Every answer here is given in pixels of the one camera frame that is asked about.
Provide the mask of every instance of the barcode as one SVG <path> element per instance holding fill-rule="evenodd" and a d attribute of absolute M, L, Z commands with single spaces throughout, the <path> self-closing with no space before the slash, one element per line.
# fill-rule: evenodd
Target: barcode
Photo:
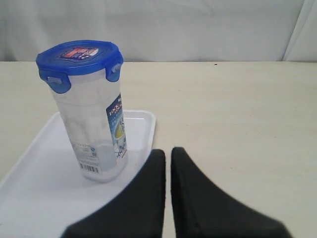
<path fill-rule="evenodd" d="M 87 170 L 87 171 L 90 171 L 90 172 L 99 174 L 98 168 L 93 167 L 93 166 L 89 166 L 89 165 L 85 165 L 85 164 L 82 164 L 82 163 L 79 163 L 79 164 L 80 164 L 80 167 L 81 167 L 83 170 Z"/>

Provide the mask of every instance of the product label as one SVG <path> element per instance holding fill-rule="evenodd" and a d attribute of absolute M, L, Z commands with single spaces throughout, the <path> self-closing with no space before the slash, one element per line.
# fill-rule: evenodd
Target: product label
<path fill-rule="evenodd" d="M 102 173 L 95 147 L 73 142 L 71 145 L 81 169 L 97 174 Z"/>
<path fill-rule="evenodd" d="M 63 53 L 60 58 L 66 60 L 84 60 L 95 56 L 98 53 L 98 48 L 82 48 L 76 47 L 70 51 Z"/>
<path fill-rule="evenodd" d="M 122 159 L 127 152 L 121 94 L 106 109 L 114 152 L 117 159 Z"/>

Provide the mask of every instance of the tray rim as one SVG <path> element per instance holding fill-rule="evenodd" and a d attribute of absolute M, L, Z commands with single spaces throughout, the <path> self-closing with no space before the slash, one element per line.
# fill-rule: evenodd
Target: tray rim
<path fill-rule="evenodd" d="M 150 154 L 151 150 L 152 150 L 152 145 L 153 145 L 153 141 L 154 141 L 154 133 L 155 133 L 155 127 L 156 127 L 156 116 L 150 112 L 150 111 L 146 111 L 146 110 L 123 110 L 123 116 L 124 118 L 125 112 L 129 112 L 129 113 L 145 113 L 147 115 L 149 115 L 151 117 L 151 128 L 150 128 L 150 134 L 149 134 L 149 141 L 147 144 L 147 155 Z M 26 155 L 30 152 L 30 150 L 33 148 L 33 146 L 36 144 L 36 142 L 39 140 L 39 138 L 44 134 L 45 130 L 51 125 L 51 123 L 55 120 L 56 117 L 58 117 L 60 115 L 59 112 L 56 112 L 55 114 L 53 114 L 50 119 L 44 124 L 44 126 L 39 130 L 38 134 L 34 137 L 34 139 L 32 140 L 32 142 L 29 144 L 29 146 L 25 149 L 25 151 L 22 153 L 22 155 L 18 158 L 18 160 L 14 163 L 14 165 L 11 167 L 11 169 L 4 175 L 3 179 L 0 180 L 0 191 L 3 189 L 4 185 L 7 183 L 7 181 L 14 175 L 14 172 L 16 171 L 16 169 L 20 166 L 20 164 L 23 162 L 24 158 L 26 157 Z"/>

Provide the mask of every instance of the lid label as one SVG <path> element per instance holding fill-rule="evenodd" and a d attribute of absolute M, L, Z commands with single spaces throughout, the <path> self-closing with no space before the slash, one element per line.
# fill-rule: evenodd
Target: lid label
<path fill-rule="evenodd" d="M 59 58 L 66 60 L 84 60 L 95 56 L 98 53 L 98 48 L 82 48 L 76 47 L 70 51 L 63 53 Z"/>

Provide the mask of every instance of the black rubber pad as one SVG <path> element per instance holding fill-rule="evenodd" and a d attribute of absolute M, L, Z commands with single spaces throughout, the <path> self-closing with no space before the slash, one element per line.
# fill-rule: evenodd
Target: black rubber pad
<path fill-rule="evenodd" d="M 291 238 L 281 222 L 218 188 L 183 148 L 172 150 L 171 195 L 177 238 Z"/>
<path fill-rule="evenodd" d="M 153 150 L 139 173 L 114 200 L 69 226 L 62 238 L 162 237 L 165 165 L 164 152 Z"/>

